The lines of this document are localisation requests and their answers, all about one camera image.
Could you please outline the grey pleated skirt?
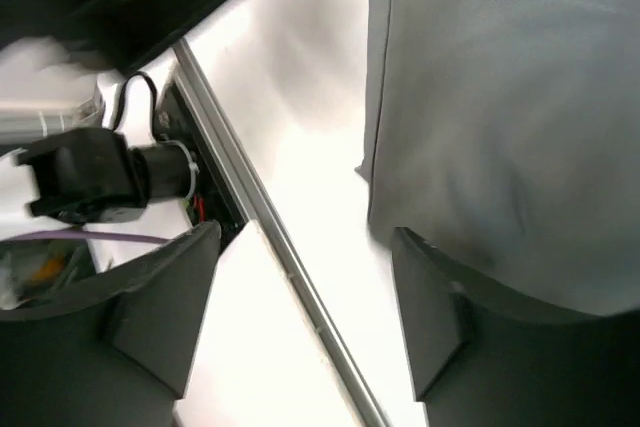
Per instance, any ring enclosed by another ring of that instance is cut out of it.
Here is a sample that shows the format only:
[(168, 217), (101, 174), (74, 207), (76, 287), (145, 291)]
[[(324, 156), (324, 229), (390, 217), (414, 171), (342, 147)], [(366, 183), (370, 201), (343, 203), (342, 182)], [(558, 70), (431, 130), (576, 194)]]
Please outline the grey pleated skirt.
[(639, 306), (639, 0), (369, 0), (368, 226), (594, 315)]

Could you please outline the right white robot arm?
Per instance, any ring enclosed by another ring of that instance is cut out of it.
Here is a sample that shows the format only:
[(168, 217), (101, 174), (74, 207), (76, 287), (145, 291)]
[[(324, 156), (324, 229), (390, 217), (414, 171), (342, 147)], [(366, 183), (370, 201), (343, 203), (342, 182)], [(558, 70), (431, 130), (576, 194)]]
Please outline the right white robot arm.
[(635, 426), (639, 0), (1, 0), (1, 82), (129, 95), (1, 231), (122, 225), (149, 426)]

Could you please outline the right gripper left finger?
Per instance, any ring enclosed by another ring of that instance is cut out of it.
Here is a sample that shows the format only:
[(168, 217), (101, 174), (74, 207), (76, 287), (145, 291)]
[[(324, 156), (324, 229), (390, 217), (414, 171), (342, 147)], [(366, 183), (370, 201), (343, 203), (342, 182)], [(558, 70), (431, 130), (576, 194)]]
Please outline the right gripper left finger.
[(220, 253), (200, 224), (152, 252), (1, 314), (4, 426), (171, 426)]

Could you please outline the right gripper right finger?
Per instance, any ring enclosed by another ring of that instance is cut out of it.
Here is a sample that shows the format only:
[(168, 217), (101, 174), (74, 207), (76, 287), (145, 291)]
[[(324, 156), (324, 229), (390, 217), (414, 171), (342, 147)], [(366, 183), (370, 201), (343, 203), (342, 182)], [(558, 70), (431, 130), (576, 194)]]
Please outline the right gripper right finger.
[(391, 243), (415, 399), (433, 426), (635, 426), (639, 316), (526, 296), (406, 228)]

